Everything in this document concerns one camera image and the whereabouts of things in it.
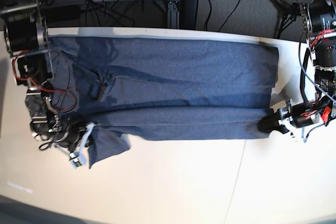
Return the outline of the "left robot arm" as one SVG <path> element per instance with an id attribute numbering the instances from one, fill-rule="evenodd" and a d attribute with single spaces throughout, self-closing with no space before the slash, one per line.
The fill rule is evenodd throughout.
<path id="1" fill-rule="evenodd" d="M 335 120 L 335 0 L 295 0 L 283 10 L 278 34 L 296 18 L 303 21 L 301 35 L 307 42 L 299 55 L 302 103 L 278 109 L 258 122 L 263 133 L 295 134 L 297 129 L 317 129 Z"/>

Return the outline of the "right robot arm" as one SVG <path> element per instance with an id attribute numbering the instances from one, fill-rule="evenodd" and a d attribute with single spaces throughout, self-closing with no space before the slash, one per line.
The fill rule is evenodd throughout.
<path id="1" fill-rule="evenodd" d="M 56 93 L 62 102 L 74 94 L 69 87 L 58 89 L 50 83 L 54 72 L 40 1 L 1 0 L 1 20 L 15 82 L 27 87 L 25 103 L 33 138 L 42 142 L 41 151 L 57 148 L 79 165 L 95 124 L 66 118 L 69 110 L 52 103 Z"/>

